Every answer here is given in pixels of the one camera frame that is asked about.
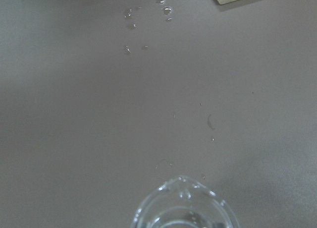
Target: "water droplet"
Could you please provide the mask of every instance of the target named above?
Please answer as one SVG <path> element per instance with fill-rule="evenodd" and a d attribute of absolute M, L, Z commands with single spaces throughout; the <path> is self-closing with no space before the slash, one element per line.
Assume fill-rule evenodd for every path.
<path fill-rule="evenodd" d="M 166 1 L 165 0 L 157 0 L 156 3 L 159 3 L 159 4 L 164 4 Z"/>
<path fill-rule="evenodd" d="M 130 24 L 128 25 L 129 29 L 133 30 L 135 28 L 137 28 L 137 24 L 133 23 L 133 24 Z"/>
<path fill-rule="evenodd" d="M 168 16 L 172 13 L 173 9 L 170 6 L 166 6 L 163 8 L 163 12 L 165 16 Z"/>
<path fill-rule="evenodd" d="M 130 48 L 128 46 L 124 46 L 123 48 L 126 55 L 131 54 Z"/>

